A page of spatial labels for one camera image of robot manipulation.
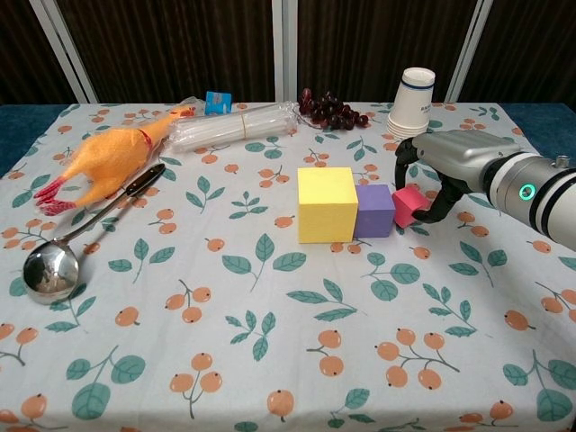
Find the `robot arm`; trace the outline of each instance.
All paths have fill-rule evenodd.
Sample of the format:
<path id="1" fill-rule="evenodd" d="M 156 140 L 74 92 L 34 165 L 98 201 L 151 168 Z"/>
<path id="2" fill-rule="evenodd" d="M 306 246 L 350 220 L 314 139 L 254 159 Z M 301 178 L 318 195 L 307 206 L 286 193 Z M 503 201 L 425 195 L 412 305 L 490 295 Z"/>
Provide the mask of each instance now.
<path id="1" fill-rule="evenodd" d="M 413 213 L 417 220 L 441 221 L 464 194 L 482 193 L 501 211 L 576 250 L 576 230 L 567 223 L 576 210 L 576 169 L 568 168 L 567 158 L 554 163 L 479 130 L 418 135 L 404 140 L 396 157 L 397 189 L 418 160 L 434 168 L 442 183 L 430 209 Z"/>

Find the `rubber chicken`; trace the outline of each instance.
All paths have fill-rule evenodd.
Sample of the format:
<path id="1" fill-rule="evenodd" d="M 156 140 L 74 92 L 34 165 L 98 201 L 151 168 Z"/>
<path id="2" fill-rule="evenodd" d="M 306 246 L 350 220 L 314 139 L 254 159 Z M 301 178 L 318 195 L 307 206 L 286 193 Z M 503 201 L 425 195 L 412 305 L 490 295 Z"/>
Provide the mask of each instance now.
<path id="1" fill-rule="evenodd" d="M 86 139 L 64 173 L 34 195 L 34 198 L 39 198 L 37 205 L 45 215 L 54 216 L 114 194 L 147 164 L 150 155 L 167 135 L 170 123 L 191 116 L 194 116 L 193 107 L 179 105 L 168 115 L 138 129 L 110 129 Z M 60 187 L 78 174 L 92 180 L 90 190 L 74 202 L 56 200 Z"/>

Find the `dark curtain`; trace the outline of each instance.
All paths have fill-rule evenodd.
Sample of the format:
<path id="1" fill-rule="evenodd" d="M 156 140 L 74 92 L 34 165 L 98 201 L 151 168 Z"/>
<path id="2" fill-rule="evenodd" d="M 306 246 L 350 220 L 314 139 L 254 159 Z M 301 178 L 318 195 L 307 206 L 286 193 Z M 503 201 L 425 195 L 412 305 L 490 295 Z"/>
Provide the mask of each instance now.
<path id="1" fill-rule="evenodd" d="M 0 104 L 77 101 L 28 0 L 0 0 Z"/>
<path id="2" fill-rule="evenodd" d="M 576 110 L 576 3 L 498 0 L 464 82 L 463 102 L 562 102 Z"/>
<path id="3" fill-rule="evenodd" d="M 393 101 L 402 71 L 436 73 L 444 100 L 475 0 L 300 0 L 298 87 L 347 101 Z"/>
<path id="4" fill-rule="evenodd" d="M 270 0 L 58 0 L 101 102 L 273 101 Z"/>

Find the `tablecloth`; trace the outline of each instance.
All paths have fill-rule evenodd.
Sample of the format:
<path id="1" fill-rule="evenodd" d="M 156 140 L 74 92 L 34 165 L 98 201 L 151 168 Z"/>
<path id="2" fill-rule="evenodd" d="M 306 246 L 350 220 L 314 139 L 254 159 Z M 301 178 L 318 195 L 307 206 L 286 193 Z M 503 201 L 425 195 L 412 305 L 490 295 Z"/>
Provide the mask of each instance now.
<path id="1" fill-rule="evenodd" d="M 235 109 L 254 106 L 236 104 Z M 570 427 L 576 255 L 479 194 L 388 238 L 299 244 L 297 167 L 393 190 L 390 103 L 368 128 L 192 153 L 71 243 L 81 284 L 43 306 L 22 265 L 98 209 L 45 217 L 32 195 L 88 136 L 164 104 L 70 105 L 0 182 L 0 425 L 6 430 L 521 430 Z M 436 103 L 431 131 L 531 149 L 494 103 Z M 429 199 L 436 173 L 410 181 Z M 62 193 L 73 199 L 82 177 Z"/>

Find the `grape bunch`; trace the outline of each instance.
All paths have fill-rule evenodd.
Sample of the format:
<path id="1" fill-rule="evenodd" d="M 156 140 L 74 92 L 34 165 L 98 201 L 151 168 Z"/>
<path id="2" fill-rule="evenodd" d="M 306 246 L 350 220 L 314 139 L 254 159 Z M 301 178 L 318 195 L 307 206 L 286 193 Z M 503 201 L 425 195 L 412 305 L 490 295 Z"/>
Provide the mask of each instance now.
<path id="1" fill-rule="evenodd" d="M 360 115 L 360 112 L 354 111 L 350 105 L 343 104 L 329 90 L 320 99 L 314 100 L 312 91 L 304 88 L 298 96 L 298 105 L 300 114 L 309 115 L 312 122 L 319 124 L 322 129 L 329 126 L 334 130 L 351 131 L 355 125 L 365 127 L 368 124 L 367 115 Z"/>

